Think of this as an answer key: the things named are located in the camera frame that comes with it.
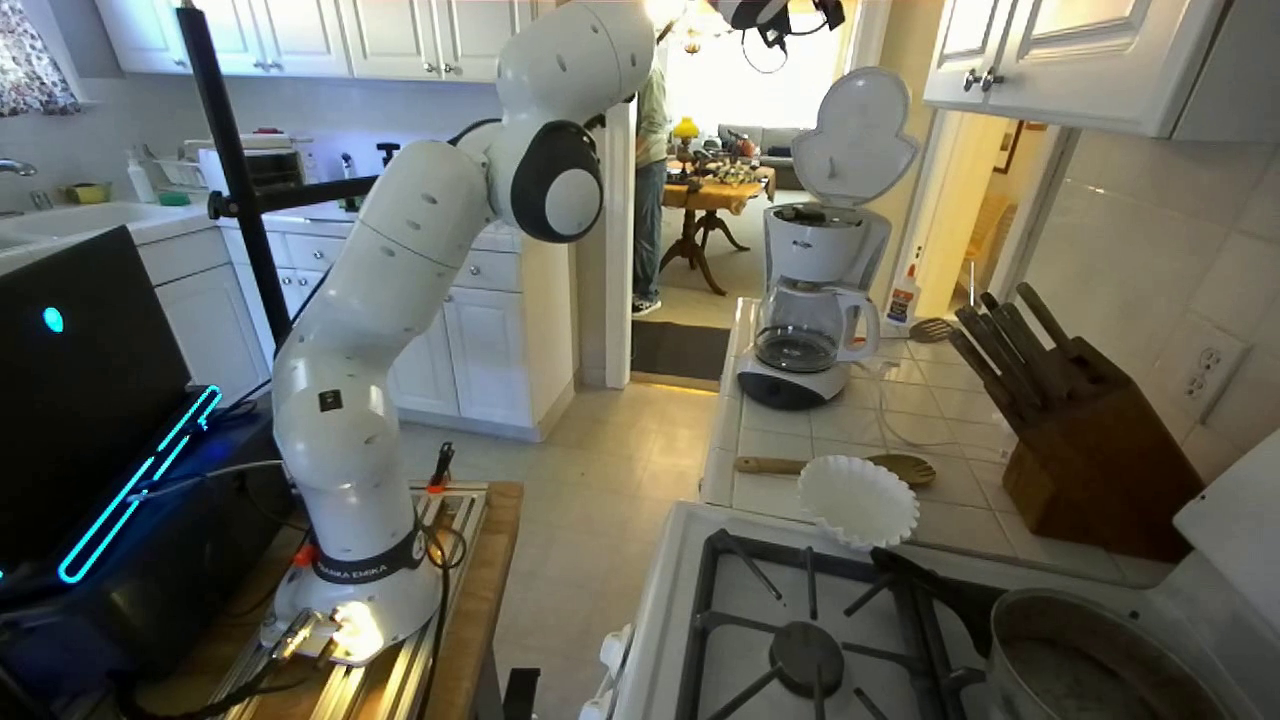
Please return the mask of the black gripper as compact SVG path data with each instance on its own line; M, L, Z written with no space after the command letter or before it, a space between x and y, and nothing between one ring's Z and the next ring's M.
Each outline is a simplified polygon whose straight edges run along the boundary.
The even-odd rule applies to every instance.
M709 0L730 28L781 28L789 32L789 0ZM843 0L809 0L824 24L843 24Z

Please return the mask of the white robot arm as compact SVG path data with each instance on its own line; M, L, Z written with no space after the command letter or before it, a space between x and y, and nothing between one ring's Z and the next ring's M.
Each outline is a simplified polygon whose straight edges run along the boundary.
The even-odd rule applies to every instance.
M587 125L642 90L653 47L631 0L566 0L503 44L497 125L409 144L373 186L273 363L273 440L312 523L312 561L277 591L277 631L312 621L333 661L366 664L435 621L439 569L386 368L428 331L486 224L549 243L597 230Z

